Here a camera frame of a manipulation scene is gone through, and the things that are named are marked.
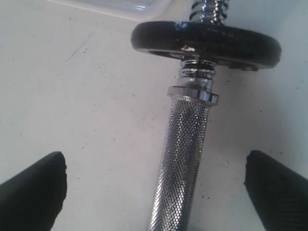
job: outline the scratch on surface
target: scratch on surface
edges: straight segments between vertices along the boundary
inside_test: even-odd
[[[75,50],[71,56],[66,60],[69,61],[71,58],[73,58],[75,56],[75,54],[89,41],[89,39],[93,36],[93,33],[89,34],[89,36],[87,37],[86,40],[83,41],[83,43],[80,45],[80,47],[77,48],[77,50]]]
[[[159,117],[160,114],[162,114],[162,112],[166,109],[166,107],[167,105],[165,105],[164,108],[152,118],[152,120],[155,120],[157,117]]]

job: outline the white container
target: white container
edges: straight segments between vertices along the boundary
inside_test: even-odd
[[[172,0],[49,0],[64,5],[105,13],[134,21],[160,15]]]

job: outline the white surface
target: white surface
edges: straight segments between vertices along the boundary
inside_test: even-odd
[[[160,19],[189,7],[174,1]],[[252,149],[308,177],[307,19],[305,0],[231,1],[227,24],[277,38],[283,54],[274,70],[217,69],[191,231],[263,230],[243,185]],[[63,151],[53,231],[147,230],[179,62],[133,51],[136,24],[41,0],[0,8],[0,182]]]
[[[135,21],[149,20],[160,15],[172,0],[49,0],[98,13]]]

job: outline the black weight plate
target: black weight plate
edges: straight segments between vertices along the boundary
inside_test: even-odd
[[[232,69],[273,68],[281,56],[277,40],[249,30],[192,22],[147,22],[131,36],[134,49],[182,59],[200,56]]]

